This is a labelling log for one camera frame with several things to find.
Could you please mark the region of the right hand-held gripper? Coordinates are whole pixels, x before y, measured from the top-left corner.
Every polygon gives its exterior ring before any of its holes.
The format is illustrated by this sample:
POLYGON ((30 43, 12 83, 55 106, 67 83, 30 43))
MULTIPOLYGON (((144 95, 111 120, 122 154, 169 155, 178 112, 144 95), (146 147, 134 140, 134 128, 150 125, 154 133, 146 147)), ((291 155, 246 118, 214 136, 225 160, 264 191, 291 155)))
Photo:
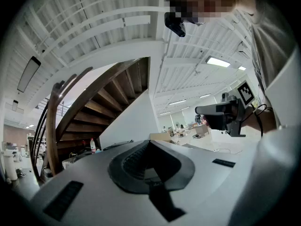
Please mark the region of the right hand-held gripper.
POLYGON ((255 95, 246 80, 230 92, 222 93, 221 102, 195 107, 197 115, 205 116, 211 129, 224 131, 230 137, 245 137, 241 134, 246 108, 255 100, 255 95))

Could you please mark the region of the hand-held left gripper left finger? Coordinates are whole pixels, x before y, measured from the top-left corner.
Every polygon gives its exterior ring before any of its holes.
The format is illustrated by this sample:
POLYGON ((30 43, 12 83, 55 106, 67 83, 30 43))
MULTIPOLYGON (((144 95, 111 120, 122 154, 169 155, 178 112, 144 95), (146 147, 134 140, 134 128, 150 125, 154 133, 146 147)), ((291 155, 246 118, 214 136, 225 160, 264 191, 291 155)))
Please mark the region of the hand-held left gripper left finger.
POLYGON ((108 166, 111 180, 123 191, 131 194, 148 194, 149 185, 144 174, 150 162, 149 140, 117 155, 108 166))

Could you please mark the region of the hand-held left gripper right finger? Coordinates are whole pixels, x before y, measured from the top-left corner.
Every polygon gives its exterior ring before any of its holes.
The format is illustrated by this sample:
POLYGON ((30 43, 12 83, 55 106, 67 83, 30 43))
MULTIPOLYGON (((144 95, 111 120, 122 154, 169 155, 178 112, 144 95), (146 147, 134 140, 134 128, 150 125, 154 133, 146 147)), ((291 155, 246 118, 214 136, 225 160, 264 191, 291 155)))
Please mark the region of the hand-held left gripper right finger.
POLYGON ((143 182, 164 186, 167 191, 184 189, 195 174, 195 164, 187 156, 151 140, 147 145, 143 182))

